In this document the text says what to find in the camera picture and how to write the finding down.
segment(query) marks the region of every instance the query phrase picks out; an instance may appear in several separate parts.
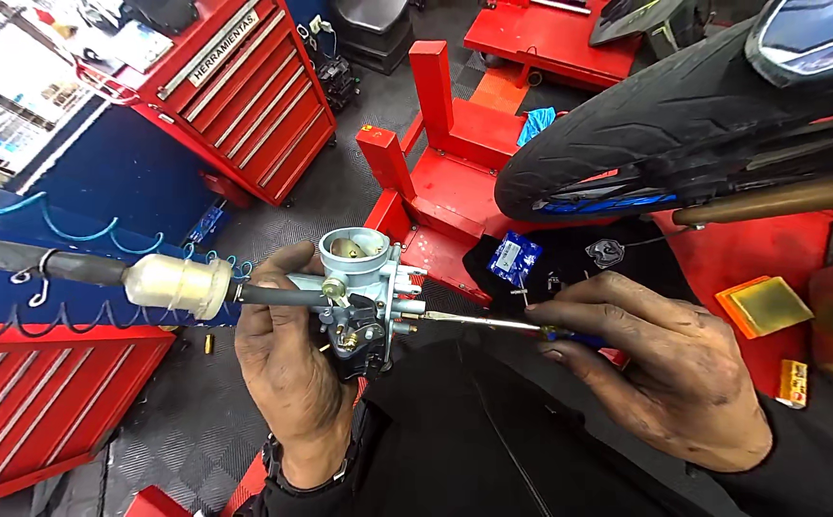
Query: black sleeve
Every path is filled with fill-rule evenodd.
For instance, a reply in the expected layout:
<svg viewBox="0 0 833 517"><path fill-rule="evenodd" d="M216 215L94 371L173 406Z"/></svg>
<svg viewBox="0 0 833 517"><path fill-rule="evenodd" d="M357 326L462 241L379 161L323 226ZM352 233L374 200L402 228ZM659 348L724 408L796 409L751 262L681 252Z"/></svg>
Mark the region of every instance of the black sleeve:
<svg viewBox="0 0 833 517"><path fill-rule="evenodd" d="M763 394L758 400L774 434L761 464L737 474L709 474L752 517L833 515L833 440Z"/></svg>
<svg viewBox="0 0 833 517"><path fill-rule="evenodd" d="M312 495L293 495L271 477L254 501L254 517L334 517L344 513L352 500L352 483L344 482Z"/></svg>

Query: red tool chest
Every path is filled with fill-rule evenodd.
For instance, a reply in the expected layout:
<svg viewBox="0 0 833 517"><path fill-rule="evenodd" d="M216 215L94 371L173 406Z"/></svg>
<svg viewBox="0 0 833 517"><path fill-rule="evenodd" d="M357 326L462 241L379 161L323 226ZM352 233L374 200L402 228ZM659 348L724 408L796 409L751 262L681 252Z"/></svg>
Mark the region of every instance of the red tool chest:
<svg viewBox="0 0 833 517"><path fill-rule="evenodd" d="M0 497L93 459L173 341L155 326L2 334Z"/></svg>
<svg viewBox="0 0 833 517"><path fill-rule="evenodd" d="M198 0L147 73L78 76L132 106L242 188L279 204L337 128L284 0Z"/></svg>

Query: dirty hand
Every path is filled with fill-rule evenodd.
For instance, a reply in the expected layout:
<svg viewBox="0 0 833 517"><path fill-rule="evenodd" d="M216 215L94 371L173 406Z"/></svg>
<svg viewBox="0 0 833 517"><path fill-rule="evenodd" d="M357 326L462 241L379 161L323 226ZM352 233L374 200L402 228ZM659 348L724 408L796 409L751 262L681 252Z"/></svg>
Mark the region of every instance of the dirty hand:
<svg viewBox="0 0 833 517"><path fill-rule="evenodd" d="M652 447L717 472L752 468L770 451L767 418L732 328L703 307L670 300L607 271L528 308L541 324L602 336L630 357L618 371L579 343L542 343Z"/></svg>
<svg viewBox="0 0 833 517"><path fill-rule="evenodd" d="M297 289L285 277L324 274L309 242L283 247L250 282ZM296 488L313 488L339 469L349 445L356 387L340 382L308 334L308 307L245 305L235 340L241 374L282 444L282 472Z"/></svg>

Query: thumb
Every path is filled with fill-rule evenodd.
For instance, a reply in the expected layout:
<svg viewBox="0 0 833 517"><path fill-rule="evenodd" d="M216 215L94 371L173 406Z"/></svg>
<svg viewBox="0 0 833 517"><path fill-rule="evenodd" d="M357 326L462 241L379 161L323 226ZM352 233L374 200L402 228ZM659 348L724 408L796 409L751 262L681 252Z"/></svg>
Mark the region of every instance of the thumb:
<svg viewBox="0 0 833 517"><path fill-rule="evenodd" d="M623 411L639 399L637 389L592 348L574 341L550 341L539 344L538 350L585 382L608 411Z"/></svg>

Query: small brass part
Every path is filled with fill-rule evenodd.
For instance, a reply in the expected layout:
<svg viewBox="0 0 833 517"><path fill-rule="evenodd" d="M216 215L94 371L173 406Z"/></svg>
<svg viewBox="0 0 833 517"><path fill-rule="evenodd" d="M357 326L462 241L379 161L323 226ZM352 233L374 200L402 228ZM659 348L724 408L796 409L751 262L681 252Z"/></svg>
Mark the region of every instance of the small brass part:
<svg viewBox="0 0 833 517"><path fill-rule="evenodd" d="M347 293L347 287L343 285L340 279L326 278L321 284L321 291L327 298L340 298Z"/></svg>
<svg viewBox="0 0 833 517"><path fill-rule="evenodd" d="M324 296L330 298L333 303L336 303L342 308L349 307L349 299L347 298L347 287L338 278L325 278L321 283L321 292Z"/></svg>
<svg viewBox="0 0 833 517"><path fill-rule="evenodd" d="M345 237L338 237L330 243L330 253L331 255L350 259L361 259L368 256L368 254L365 251L362 251L362 248L353 242L352 239L347 239Z"/></svg>
<svg viewBox="0 0 833 517"><path fill-rule="evenodd" d="M340 347L346 351L353 351L356 349L356 343L359 342L359 336L356 334L348 335L345 339L343 339L343 343L340 344Z"/></svg>

